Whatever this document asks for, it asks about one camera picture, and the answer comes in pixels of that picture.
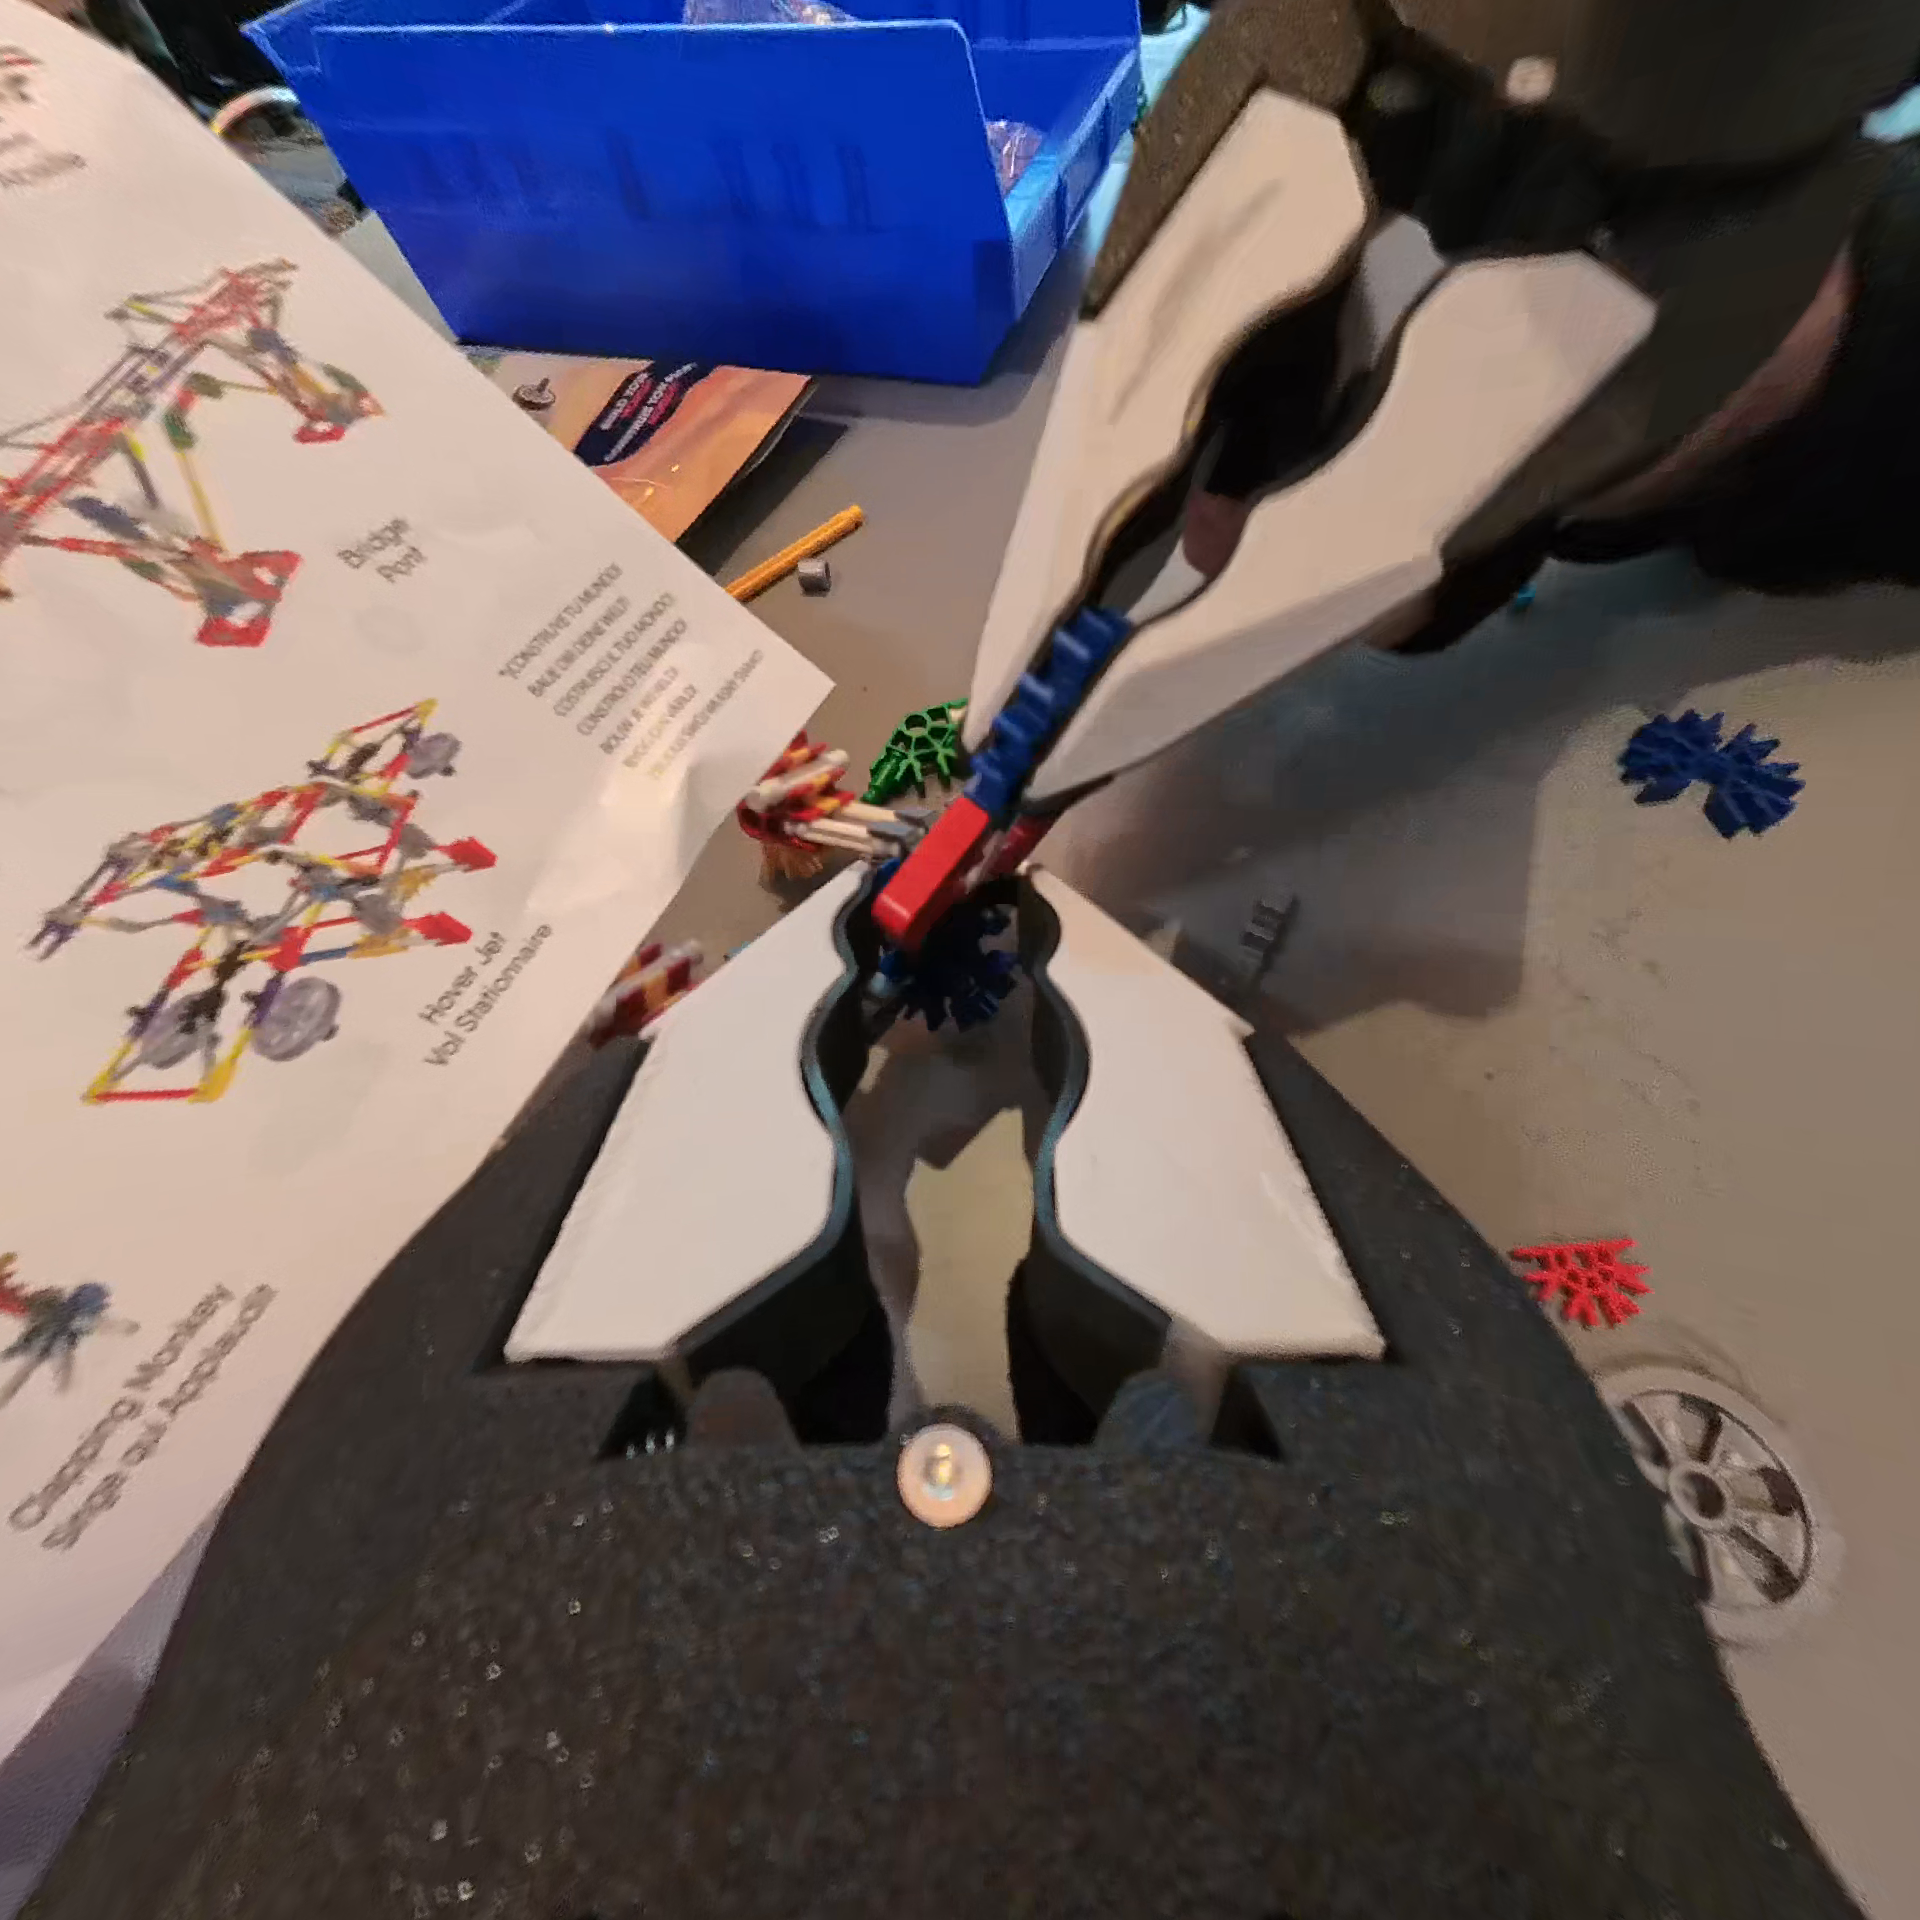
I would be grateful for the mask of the blue plastic bin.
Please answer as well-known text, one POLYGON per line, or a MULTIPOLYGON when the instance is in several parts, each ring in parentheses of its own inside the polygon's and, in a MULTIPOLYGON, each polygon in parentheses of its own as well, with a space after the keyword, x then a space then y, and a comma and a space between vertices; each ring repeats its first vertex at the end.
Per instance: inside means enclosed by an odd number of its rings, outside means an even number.
POLYGON ((1140 108, 1129 3, 286 5, 245 24, 477 346, 980 383, 1140 108), (1044 131, 1002 199, 985 120, 1044 131))

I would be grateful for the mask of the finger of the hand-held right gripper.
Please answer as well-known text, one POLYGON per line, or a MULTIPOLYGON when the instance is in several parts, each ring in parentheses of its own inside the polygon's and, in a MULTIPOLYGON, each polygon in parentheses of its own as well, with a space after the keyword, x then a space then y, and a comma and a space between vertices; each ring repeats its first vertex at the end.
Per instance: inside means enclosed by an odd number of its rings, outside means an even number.
POLYGON ((1163 754, 1428 598, 1445 541, 1595 396, 1655 314, 1586 254, 1440 275, 1358 434, 1261 500, 1214 583, 1118 651, 1034 768, 1033 804, 1163 754))
POLYGON ((1184 500, 1228 361, 1332 288, 1372 216, 1335 108, 1259 85, 1206 132, 1164 88, 1065 339, 973 663, 968 749, 1044 670, 1055 627, 1129 590, 1184 500))

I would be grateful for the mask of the brown plastic bag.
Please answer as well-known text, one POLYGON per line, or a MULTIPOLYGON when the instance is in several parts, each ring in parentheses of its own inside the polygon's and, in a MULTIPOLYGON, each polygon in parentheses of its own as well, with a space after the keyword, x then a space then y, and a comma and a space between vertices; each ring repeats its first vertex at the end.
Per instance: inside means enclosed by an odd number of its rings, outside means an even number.
POLYGON ((521 388, 551 438, 679 541, 775 446, 811 375, 700 359, 559 359, 521 388))

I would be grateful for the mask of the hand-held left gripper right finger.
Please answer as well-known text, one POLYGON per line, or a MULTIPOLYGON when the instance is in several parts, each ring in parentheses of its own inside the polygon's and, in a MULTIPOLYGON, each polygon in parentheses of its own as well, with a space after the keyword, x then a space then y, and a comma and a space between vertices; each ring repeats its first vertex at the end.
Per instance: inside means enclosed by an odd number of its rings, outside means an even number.
POLYGON ((1385 1334, 1250 1052, 1253 1027, 1062 876, 1021 876, 1049 1110, 1023 1263, 1057 1370, 1377 1360, 1385 1334))

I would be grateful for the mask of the red half snowflake connector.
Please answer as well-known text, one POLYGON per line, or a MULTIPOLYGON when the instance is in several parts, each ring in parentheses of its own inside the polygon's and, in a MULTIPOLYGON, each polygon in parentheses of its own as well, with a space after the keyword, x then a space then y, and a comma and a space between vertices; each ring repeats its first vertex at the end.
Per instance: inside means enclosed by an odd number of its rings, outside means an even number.
POLYGON ((1618 1330, 1650 1294, 1628 1235, 1514 1245, 1506 1259, 1542 1309, 1589 1331, 1618 1330))

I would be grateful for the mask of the grey spoked pulley wheel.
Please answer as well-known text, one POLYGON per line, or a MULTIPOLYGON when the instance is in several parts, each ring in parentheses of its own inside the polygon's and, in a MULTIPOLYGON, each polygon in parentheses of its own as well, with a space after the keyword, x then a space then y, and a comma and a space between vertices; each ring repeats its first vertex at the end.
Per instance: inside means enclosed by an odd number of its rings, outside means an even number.
POLYGON ((1660 1499, 1710 1639, 1754 1652, 1817 1620, 1842 1542, 1787 1432, 1733 1384, 1675 1364, 1612 1367, 1594 1386, 1660 1499))

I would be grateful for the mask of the person's right forearm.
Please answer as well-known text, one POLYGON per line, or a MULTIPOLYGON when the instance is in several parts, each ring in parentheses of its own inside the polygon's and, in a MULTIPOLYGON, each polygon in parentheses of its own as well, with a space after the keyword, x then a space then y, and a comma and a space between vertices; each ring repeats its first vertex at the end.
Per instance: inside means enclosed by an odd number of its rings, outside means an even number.
POLYGON ((1696 503, 1688 543, 1724 587, 1918 587, 1918 140, 1890 153, 1824 382, 1696 503))

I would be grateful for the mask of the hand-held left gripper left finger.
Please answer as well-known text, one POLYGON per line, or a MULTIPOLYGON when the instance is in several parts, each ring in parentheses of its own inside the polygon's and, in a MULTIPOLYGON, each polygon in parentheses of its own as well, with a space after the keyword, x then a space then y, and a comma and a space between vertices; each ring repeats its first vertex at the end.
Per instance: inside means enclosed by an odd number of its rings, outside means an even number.
POLYGON ((825 1370, 877 1309, 847 1104, 872 883, 837 875, 655 1027, 504 1356, 825 1370))

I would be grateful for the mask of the person's right hand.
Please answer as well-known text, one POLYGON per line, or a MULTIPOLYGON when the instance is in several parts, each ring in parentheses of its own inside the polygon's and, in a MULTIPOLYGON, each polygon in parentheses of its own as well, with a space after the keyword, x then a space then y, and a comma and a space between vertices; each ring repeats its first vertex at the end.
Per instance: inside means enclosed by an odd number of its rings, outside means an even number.
POLYGON ((1828 383, 1855 302, 1853 254, 1851 244, 1836 251, 1800 320, 1713 418, 1653 467, 1582 502, 1573 512, 1573 522, 1628 520, 1678 508, 1703 493, 1722 467, 1812 408, 1828 383))

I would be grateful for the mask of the blue snowflake connector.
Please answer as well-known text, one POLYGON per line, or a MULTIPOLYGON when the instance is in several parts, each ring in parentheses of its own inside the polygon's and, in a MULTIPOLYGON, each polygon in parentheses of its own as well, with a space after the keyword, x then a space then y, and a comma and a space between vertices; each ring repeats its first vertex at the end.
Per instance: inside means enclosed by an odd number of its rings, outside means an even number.
POLYGON ((1618 780, 1642 806, 1701 791, 1701 809, 1722 838, 1781 826, 1804 790, 1797 761, 1777 755, 1778 740, 1751 725, 1725 734, 1719 712, 1688 709, 1655 714, 1622 745, 1618 780))
POLYGON ((1065 731, 1088 687, 1131 640, 1132 620, 1110 607, 1079 607, 1053 627, 1034 663, 993 712, 982 745, 968 746, 964 800, 1007 828, 1044 755, 1065 731))

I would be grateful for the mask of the toy models instruction sheet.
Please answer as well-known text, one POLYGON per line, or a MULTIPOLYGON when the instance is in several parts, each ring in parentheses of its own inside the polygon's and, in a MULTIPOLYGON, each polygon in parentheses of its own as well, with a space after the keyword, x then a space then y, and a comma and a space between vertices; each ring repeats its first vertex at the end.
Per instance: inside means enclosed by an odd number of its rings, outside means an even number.
POLYGON ((832 681, 4 5, 4 1755, 832 681))

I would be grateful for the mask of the long yellow rod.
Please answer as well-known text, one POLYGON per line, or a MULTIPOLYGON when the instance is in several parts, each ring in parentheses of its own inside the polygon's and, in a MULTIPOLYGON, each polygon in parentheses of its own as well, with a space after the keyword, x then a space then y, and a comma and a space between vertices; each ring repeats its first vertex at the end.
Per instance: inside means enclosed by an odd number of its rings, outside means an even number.
POLYGON ((848 505, 816 527, 811 527, 805 537, 780 547, 773 556, 734 576, 734 580, 725 584, 725 590, 737 603, 751 603, 776 584, 795 578, 805 566, 822 562, 830 551, 858 533, 863 522, 863 510, 859 505, 848 505))

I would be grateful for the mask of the colourful construction toy model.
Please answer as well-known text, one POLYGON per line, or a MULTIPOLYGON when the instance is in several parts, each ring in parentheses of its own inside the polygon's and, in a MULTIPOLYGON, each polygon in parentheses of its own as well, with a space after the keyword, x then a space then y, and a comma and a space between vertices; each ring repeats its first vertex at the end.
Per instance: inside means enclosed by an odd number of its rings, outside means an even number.
POLYGON ((1017 979, 1001 879, 1026 838, 964 800, 967 712, 964 702, 908 710, 862 790, 848 786, 848 754, 795 734, 735 803, 768 888, 792 893, 833 860, 871 870, 878 944, 862 994, 875 1035, 900 1019, 967 1032, 997 1018, 1017 979))

